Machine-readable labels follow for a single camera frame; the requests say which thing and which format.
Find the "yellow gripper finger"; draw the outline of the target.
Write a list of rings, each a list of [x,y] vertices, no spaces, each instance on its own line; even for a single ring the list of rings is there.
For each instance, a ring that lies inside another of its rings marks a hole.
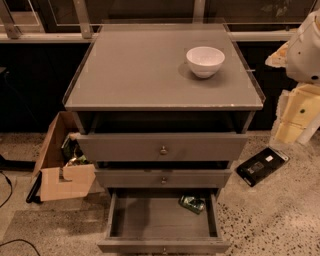
[[[274,68],[285,68],[287,64],[288,46],[288,42],[281,45],[274,53],[267,57],[265,64]]]
[[[283,90],[277,104],[271,135],[282,143],[306,144],[320,128],[320,86],[299,83]]]

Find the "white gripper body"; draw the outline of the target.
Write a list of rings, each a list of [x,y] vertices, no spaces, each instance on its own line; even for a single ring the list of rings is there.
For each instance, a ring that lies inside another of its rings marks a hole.
[[[320,83],[320,9],[310,13],[290,38],[286,74],[301,83]]]

